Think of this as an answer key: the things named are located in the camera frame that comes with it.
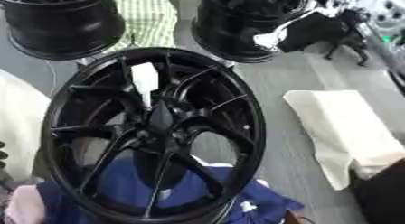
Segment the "black alloy rim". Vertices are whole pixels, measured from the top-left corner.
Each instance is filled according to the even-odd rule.
[[[130,67],[152,62],[159,73],[153,107],[145,109]],[[171,120],[152,118],[164,107]],[[106,125],[117,114],[122,124]],[[204,132],[226,137],[237,161],[219,180],[190,154]],[[86,211],[118,223],[183,223],[220,210],[252,179],[266,145],[264,116],[249,87],[219,62],[177,49],[119,51],[91,63],[73,76],[53,99],[42,126],[44,158],[53,179]],[[109,140],[90,170],[75,162],[72,142],[81,137]],[[158,148],[146,148],[159,143]],[[159,159],[152,196],[144,208],[129,207],[97,194],[99,176],[124,150]],[[179,207],[159,208],[157,194],[168,168],[178,163],[205,183],[209,195]]]

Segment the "blue fabric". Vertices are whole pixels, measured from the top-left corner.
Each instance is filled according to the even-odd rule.
[[[207,167],[219,179],[223,180],[231,168]],[[61,191],[55,182],[37,185],[46,209],[45,224],[89,224],[86,214],[75,202]],[[102,174],[99,192],[111,199],[127,205],[145,207],[151,190],[138,178],[132,159],[122,159],[112,163]],[[207,194],[205,183],[198,176],[187,172],[183,180],[165,196],[158,205],[166,208],[195,201]],[[255,210],[243,212],[241,204],[249,201],[257,206]],[[252,180],[236,198],[225,223],[231,224],[272,224],[279,223],[289,210],[302,209],[303,205],[280,196],[271,189]]]

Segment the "white object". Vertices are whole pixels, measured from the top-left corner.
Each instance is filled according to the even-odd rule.
[[[5,170],[17,181],[26,180],[40,147],[42,120],[50,100],[39,90],[0,70],[0,141],[8,154]]]
[[[131,67],[132,80],[137,90],[142,95],[146,108],[151,108],[152,100],[150,93],[159,89],[159,75],[151,62]]]
[[[336,190],[349,185],[349,169],[365,180],[405,157],[405,149],[354,90],[289,91],[314,142],[316,160]]]
[[[257,206],[250,203],[250,201],[244,201],[243,203],[240,204],[240,207],[242,208],[242,212],[244,213],[251,212],[252,210],[258,208]]]

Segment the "green checkered cloth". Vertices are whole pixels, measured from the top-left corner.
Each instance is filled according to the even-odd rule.
[[[177,10],[169,0],[116,0],[126,21],[121,40],[108,51],[138,47],[174,47]]]

